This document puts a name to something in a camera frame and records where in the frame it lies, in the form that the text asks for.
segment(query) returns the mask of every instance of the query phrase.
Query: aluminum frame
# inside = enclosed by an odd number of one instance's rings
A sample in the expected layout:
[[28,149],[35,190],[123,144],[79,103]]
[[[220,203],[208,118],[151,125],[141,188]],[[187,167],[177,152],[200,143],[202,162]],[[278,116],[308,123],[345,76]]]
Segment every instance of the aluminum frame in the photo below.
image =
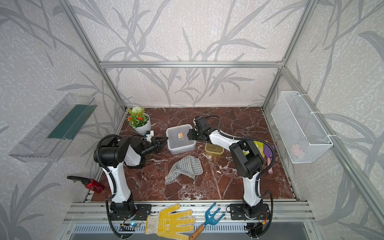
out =
[[281,61],[101,61],[102,68],[280,68]]
[[[179,211],[192,209],[196,223],[205,222],[206,210],[216,202],[215,207],[221,207],[219,214],[224,213],[225,217],[220,220],[221,223],[247,223],[255,222],[255,220],[232,220],[230,213],[226,212],[226,207],[229,204],[241,204],[241,200],[180,200],[180,201],[142,201],[135,202],[136,204],[151,204],[151,214],[158,214],[162,209],[179,203]],[[276,199],[273,201],[273,222],[303,222],[307,229],[307,233],[315,230],[315,234],[310,236],[310,239],[322,239],[318,231],[317,223],[313,213],[307,202],[294,202]],[[121,221],[113,221],[113,223],[122,223]],[[108,223],[107,214],[105,212],[105,203],[73,203],[70,207],[63,223],[57,232],[55,239],[70,239],[72,231],[78,223]]]
[[[269,124],[268,118],[266,117],[265,110],[263,109],[262,111],[263,111],[264,120],[266,122],[268,130],[271,133],[272,140],[273,140],[274,143],[276,143],[277,141],[276,141],[275,136],[272,134],[272,131],[271,131],[272,128],[271,128],[271,126]],[[275,144],[275,148],[276,148],[276,152],[280,152],[279,146],[277,146],[277,144]],[[287,176],[288,182],[291,185],[291,189],[293,191],[293,194],[295,195],[295,199],[297,201],[300,201],[300,195],[299,195],[298,191],[296,190],[295,183],[292,181],[291,175],[290,175],[290,173],[288,171],[288,166],[286,165],[285,161],[281,161],[281,165],[283,166],[285,175]]]
[[87,35],[85,34],[85,31],[83,30],[80,21],[76,17],[76,14],[74,13],[71,4],[68,2],[68,0],[58,0],[59,6],[62,9],[63,13],[67,16],[69,22],[72,24],[75,32],[79,36],[81,42],[83,43],[85,49],[89,53],[93,63],[96,65],[96,68],[99,70],[100,75],[104,79],[105,83],[107,84],[108,88],[111,90],[112,94],[117,99],[119,105],[122,109],[125,110],[125,104],[122,101],[117,89],[115,88],[114,84],[112,83],[111,79],[109,78],[108,74],[106,73],[105,69],[100,67],[99,65],[99,58],[96,54],[96,51],[91,45],[91,42],[89,41]]
[[[318,2],[319,2],[319,0],[309,0],[308,1],[307,5],[304,9],[304,12],[300,18],[299,24],[296,27],[295,33],[293,34],[292,39],[288,45],[287,51],[285,52],[284,57],[282,59],[282,65],[281,65],[282,67],[286,67],[288,60],[291,58],[293,50],[295,49],[297,43],[299,42],[300,37],[303,34],[303,31],[304,31],[305,27],[307,26],[309,19],[311,18],[313,11],[314,11]],[[263,103],[262,108],[266,107],[267,102],[270,100],[272,93],[274,92],[274,90],[275,90],[275,88],[279,82],[279,78],[281,76],[281,72],[280,72],[281,68],[279,68],[278,70],[279,71],[277,72],[275,79],[273,80],[273,83],[272,83],[272,85],[268,91],[268,94],[265,98],[265,101]]]
[[[294,91],[298,91],[300,94],[303,94],[302,97],[308,103],[309,107],[317,114],[316,116],[325,131],[330,135],[336,135],[323,115],[319,113],[319,110],[313,104],[312,100],[308,97],[308,95],[306,95],[305,90],[298,83],[292,72],[287,67],[284,67],[281,73]],[[371,207],[373,214],[377,217],[381,226],[384,228],[384,199],[374,188],[368,177],[358,166],[341,140],[337,136],[331,137],[333,140],[333,147],[331,149],[341,165],[344,167],[354,185],[359,189],[361,196],[364,198],[368,206]]]

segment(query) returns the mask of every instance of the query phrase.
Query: green strip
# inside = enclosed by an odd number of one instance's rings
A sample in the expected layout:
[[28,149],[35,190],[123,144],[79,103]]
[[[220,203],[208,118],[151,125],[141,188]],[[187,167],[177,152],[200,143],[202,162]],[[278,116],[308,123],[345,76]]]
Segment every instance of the green strip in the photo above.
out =
[[96,107],[97,105],[75,105],[75,107],[73,107],[65,118],[55,127],[51,134],[49,134],[48,138],[62,139],[65,137],[67,139],[74,139]]

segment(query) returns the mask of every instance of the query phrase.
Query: gray striped towel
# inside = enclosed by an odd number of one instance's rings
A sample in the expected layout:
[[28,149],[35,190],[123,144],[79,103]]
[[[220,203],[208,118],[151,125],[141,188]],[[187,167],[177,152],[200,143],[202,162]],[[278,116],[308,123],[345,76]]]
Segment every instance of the gray striped towel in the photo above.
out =
[[200,175],[202,173],[203,167],[201,166],[200,159],[188,155],[173,164],[168,175],[166,176],[166,185],[174,182],[180,174],[193,178],[193,183],[195,184],[196,175]]

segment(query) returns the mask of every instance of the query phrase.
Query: plastic storage container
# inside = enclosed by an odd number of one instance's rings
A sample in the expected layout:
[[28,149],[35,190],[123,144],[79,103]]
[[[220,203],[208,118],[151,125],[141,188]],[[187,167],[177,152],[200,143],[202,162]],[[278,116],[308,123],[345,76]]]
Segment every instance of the plastic storage container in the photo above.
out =
[[166,130],[168,150],[173,155],[195,149],[196,141],[189,140],[187,137],[189,129],[192,129],[192,126],[190,124],[185,124],[177,127],[170,127]]
[[224,148],[207,142],[205,144],[205,152],[210,156],[221,156],[224,153]]

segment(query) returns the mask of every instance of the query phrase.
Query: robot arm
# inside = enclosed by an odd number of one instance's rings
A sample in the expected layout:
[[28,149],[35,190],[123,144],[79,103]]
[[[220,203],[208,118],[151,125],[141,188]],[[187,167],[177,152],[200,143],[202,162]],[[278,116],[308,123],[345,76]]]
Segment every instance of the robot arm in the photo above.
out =
[[[107,176],[111,192],[116,193],[112,198],[112,211],[124,211],[128,215],[135,213],[136,208],[125,178],[124,165],[129,168],[143,168],[145,164],[144,156],[153,151],[158,152],[167,144],[167,137],[154,137],[153,135],[153,131],[148,132],[146,135],[147,143],[142,139],[133,140],[134,136],[118,137],[113,135],[103,140],[98,148],[100,161],[107,168],[103,167],[103,171]],[[94,161],[99,163],[96,159],[96,151],[93,157]]]
[[248,218],[257,217],[263,203],[259,197],[260,180],[256,178],[260,174],[264,159],[254,141],[223,136],[217,129],[209,126],[206,117],[195,117],[194,123],[195,129],[188,132],[189,139],[219,145],[231,152],[237,172],[243,177],[244,212]]

